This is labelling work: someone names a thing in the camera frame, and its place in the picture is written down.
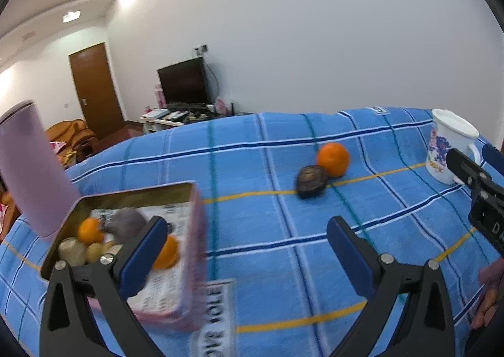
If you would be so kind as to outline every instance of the wooden door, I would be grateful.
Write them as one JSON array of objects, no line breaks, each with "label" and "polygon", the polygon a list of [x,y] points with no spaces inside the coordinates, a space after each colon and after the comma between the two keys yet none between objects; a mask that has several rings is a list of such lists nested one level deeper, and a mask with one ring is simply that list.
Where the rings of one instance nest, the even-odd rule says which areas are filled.
[{"label": "wooden door", "polygon": [[105,43],[70,56],[75,90],[90,129],[104,138],[124,127],[124,118],[108,67]]}]

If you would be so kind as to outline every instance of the white wall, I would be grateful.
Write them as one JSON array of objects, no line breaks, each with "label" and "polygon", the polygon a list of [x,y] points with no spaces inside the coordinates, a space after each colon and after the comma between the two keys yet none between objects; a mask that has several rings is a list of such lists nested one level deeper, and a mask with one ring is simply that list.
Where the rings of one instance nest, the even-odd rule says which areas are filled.
[{"label": "white wall", "polygon": [[449,108],[497,141],[503,34],[484,0],[118,0],[107,17],[129,119],[156,69],[208,44],[243,111]]},{"label": "white wall", "polygon": [[67,119],[84,118],[68,56],[103,42],[107,43],[108,37],[101,18],[65,29],[18,54],[0,73],[0,114],[20,101],[32,99],[45,128]]}]

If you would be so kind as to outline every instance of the bed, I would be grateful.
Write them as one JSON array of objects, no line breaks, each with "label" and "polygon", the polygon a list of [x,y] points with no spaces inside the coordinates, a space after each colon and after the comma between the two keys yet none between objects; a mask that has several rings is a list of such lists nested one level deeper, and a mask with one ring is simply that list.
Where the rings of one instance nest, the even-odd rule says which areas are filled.
[{"label": "bed", "polygon": [[[467,187],[427,173],[431,125],[430,111],[411,108],[254,114],[133,138],[66,174],[83,196],[198,183],[209,224],[209,279],[234,279],[236,355],[325,357],[341,341],[364,302],[327,243],[327,221],[335,215],[360,237],[364,228],[379,253],[403,263],[440,262],[462,355],[481,293],[478,271],[498,254],[467,220]],[[350,167],[335,189],[300,200],[294,178],[328,141],[345,145]],[[485,143],[479,138],[476,145]],[[0,313],[32,356],[47,287],[38,270],[48,247],[23,217],[0,246]],[[374,354],[385,349],[401,308],[397,302]],[[111,351],[123,355],[97,320]],[[150,335],[168,356],[193,355],[189,334]]]}]

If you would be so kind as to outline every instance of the pink tin box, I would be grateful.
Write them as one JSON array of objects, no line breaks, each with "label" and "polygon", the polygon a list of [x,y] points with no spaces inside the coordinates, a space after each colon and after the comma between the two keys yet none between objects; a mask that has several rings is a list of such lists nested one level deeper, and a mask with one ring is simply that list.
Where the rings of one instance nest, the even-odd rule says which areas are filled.
[{"label": "pink tin box", "polygon": [[[125,207],[137,208],[148,220],[154,215],[165,218],[173,226],[179,241],[180,259],[170,269],[152,271],[145,287],[128,304],[140,321],[162,325],[178,331],[196,331],[203,325],[205,312],[206,219],[203,202],[191,181],[158,187],[104,193],[79,199],[70,210],[49,248],[40,269],[49,280],[59,260],[60,242],[76,236],[80,223],[89,216],[109,216]],[[92,308],[99,310],[97,300],[89,298]]]}]

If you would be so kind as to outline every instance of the yellow stripe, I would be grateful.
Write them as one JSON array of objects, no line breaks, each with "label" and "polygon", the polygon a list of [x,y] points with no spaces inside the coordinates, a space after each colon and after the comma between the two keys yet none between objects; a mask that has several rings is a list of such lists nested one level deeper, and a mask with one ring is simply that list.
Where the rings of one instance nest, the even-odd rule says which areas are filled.
[{"label": "yellow stripe", "polygon": [[14,249],[14,247],[9,243],[9,242],[6,242],[5,240],[3,241],[3,244],[5,246],[7,246],[11,251],[12,253],[14,253],[16,255],[16,257],[21,260],[25,265],[28,265],[29,267],[31,267],[32,269],[35,269],[35,270],[40,270],[40,266],[37,266],[35,263],[32,263],[31,261],[29,261],[26,256],[23,256],[21,255],[16,249]]},{"label": "yellow stripe", "polygon": [[[457,240],[452,246],[442,252],[435,259],[440,262],[447,256],[451,255],[455,250],[457,250],[474,232],[476,228],[471,228],[471,233],[466,233],[459,240]],[[236,328],[237,333],[257,333],[260,331],[272,331],[272,330],[283,330],[283,329],[291,329],[294,327],[307,326],[314,323],[323,323],[329,320],[339,319],[344,316],[348,316],[349,314],[358,312],[364,308],[366,302],[356,303],[353,306],[349,306],[346,308],[341,308],[339,310],[334,310],[333,312],[319,314],[317,316],[305,317],[302,319],[295,320],[287,320],[280,321],[274,323],[265,323],[265,324],[251,324],[247,326],[238,326]]]},{"label": "yellow stripe", "polygon": [[[420,166],[424,166],[425,162],[420,162],[418,164],[410,166],[410,168],[419,168]],[[355,182],[360,182],[360,181],[367,181],[367,179],[374,179],[378,178],[379,176],[385,176],[385,175],[390,175],[393,173],[398,173],[398,172],[403,172],[403,171],[408,171],[409,168],[399,168],[399,169],[393,169],[391,171],[385,171],[385,172],[380,172],[377,174],[372,174],[368,176],[362,176],[360,178],[354,178],[354,179],[347,179],[346,181],[339,181],[339,182],[334,182],[332,185],[335,187],[340,187],[342,185],[346,185],[348,183],[355,183]],[[242,193],[235,193],[232,195],[227,195],[227,196],[221,196],[216,199],[216,202],[224,202],[224,201],[230,201],[232,199],[240,199],[240,198],[248,198],[251,196],[265,196],[265,195],[292,195],[295,194],[296,191],[250,191],[250,192],[242,192]],[[203,199],[204,204],[209,204],[214,201],[213,198],[207,198]]]},{"label": "yellow stripe", "polygon": [[446,258],[447,256],[451,255],[455,250],[457,250],[460,245],[462,243],[464,243],[467,239],[469,239],[469,237],[475,233],[476,231],[476,228],[475,227],[472,227],[469,229],[469,232],[470,233],[466,233],[464,236],[462,236],[459,240],[457,240],[455,242],[455,244],[453,246],[450,246],[448,249],[446,249],[443,253],[441,253],[437,258],[436,260],[438,262],[440,262],[441,260],[443,260],[444,258]]},{"label": "yellow stripe", "polygon": [[353,306],[335,310],[330,313],[319,314],[318,316],[305,317],[303,319],[288,320],[284,322],[266,323],[266,324],[251,324],[249,326],[238,326],[237,333],[257,333],[259,331],[283,330],[291,329],[299,326],[307,326],[314,323],[323,323],[328,320],[338,319],[340,317],[358,312],[364,308],[366,301],[354,304]]},{"label": "yellow stripe", "polygon": [[[425,163],[418,163],[416,165],[411,166],[411,168],[419,168],[420,166],[425,165]],[[374,175],[369,175],[369,176],[363,176],[360,178],[355,178],[355,179],[349,179],[346,181],[340,181],[340,182],[335,182],[333,185],[334,186],[341,186],[345,185],[347,183],[354,183],[354,182],[359,182],[359,181],[365,181],[367,179],[373,179],[378,176],[386,176],[390,175],[393,173],[397,172],[402,172],[406,171],[408,168],[399,168],[399,169],[394,169],[391,171],[385,171],[385,172],[380,172]],[[230,199],[238,199],[238,198],[245,198],[249,196],[263,196],[263,195],[273,195],[273,194],[294,194],[295,191],[256,191],[256,192],[243,192],[243,193],[237,193],[233,195],[228,195],[228,196],[223,196],[217,198],[218,202],[222,201],[228,201]],[[205,199],[203,201],[204,203],[211,203],[213,202],[212,199]],[[459,240],[457,240],[452,246],[450,246],[447,250],[439,254],[435,259],[440,262],[447,256],[451,255],[456,249],[458,249],[474,232],[476,231],[476,228],[471,228],[470,233],[466,233],[463,235]],[[21,255],[18,253],[12,245],[10,245],[8,242],[3,242],[22,262],[30,266],[31,268],[35,270],[40,270],[40,267],[26,259],[25,256]],[[265,323],[265,324],[251,324],[251,325],[246,325],[246,326],[238,326],[236,328],[237,333],[257,333],[261,331],[272,331],[272,330],[283,330],[283,329],[290,329],[294,327],[300,327],[300,326],[307,326],[315,323],[323,323],[329,320],[335,320],[339,319],[344,316],[348,316],[352,313],[356,313],[358,311],[361,311],[364,306],[366,305],[366,301],[359,302],[354,304],[353,306],[349,306],[346,308],[341,308],[339,310],[334,310],[329,313],[317,315],[317,316],[311,316],[311,317],[305,317],[301,319],[294,319],[294,320],[288,320],[288,321],[280,321],[280,322],[273,322],[273,323]]]}]

